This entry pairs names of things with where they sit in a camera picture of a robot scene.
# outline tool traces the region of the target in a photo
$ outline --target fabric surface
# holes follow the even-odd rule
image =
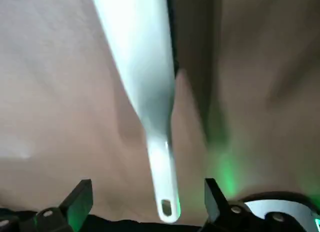
[[[26,221],[36,213],[32,211],[14,212],[9,209],[0,209],[0,217],[17,216],[20,221]],[[79,232],[98,231],[168,231],[168,232],[196,232],[200,229],[192,225],[168,225],[161,223],[139,223],[132,220],[109,221],[95,215],[89,215]]]
[[[173,0],[185,224],[207,218],[206,176],[229,199],[320,194],[320,0],[217,1]],[[159,222],[144,132],[92,0],[0,0],[0,64],[1,206],[41,210],[91,178],[93,214]]]

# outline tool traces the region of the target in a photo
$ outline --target white spatula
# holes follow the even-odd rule
[[[167,0],[93,1],[124,88],[145,129],[159,217],[175,222],[180,203],[171,145],[175,78]]]

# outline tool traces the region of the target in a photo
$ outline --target white plastic part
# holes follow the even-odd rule
[[[126,93],[146,134],[159,217],[180,216],[171,113],[174,65],[167,0],[93,0]],[[168,201],[171,215],[164,212]]]
[[[307,232],[319,231],[316,221],[319,215],[304,204],[279,199],[254,200],[245,204],[257,217],[265,218],[269,212],[282,212],[294,217]]]

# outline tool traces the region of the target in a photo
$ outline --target metal screw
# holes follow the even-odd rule
[[[238,206],[233,206],[233,207],[231,207],[231,211],[233,213],[241,213],[241,208]]]
[[[274,213],[272,215],[272,217],[273,217],[274,220],[276,220],[278,222],[283,222],[285,220],[285,218],[280,213]]]
[[[3,227],[3,226],[5,226],[5,225],[7,225],[9,222],[10,222],[10,221],[7,220],[7,219],[0,221],[0,227]]]
[[[51,210],[48,210],[48,211],[43,213],[44,217],[48,217],[48,216],[50,216],[52,214],[53,214],[53,212]]]

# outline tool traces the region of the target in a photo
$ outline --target beige fabric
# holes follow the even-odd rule
[[[179,223],[205,221],[205,176],[232,199],[320,193],[319,1],[222,0],[218,70],[208,80],[213,11],[208,0],[175,0],[184,68],[172,116]],[[0,64],[2,206],[55,205],[91,178],[94,214],[159,221],[143,130],[91,0],[0,0]]]

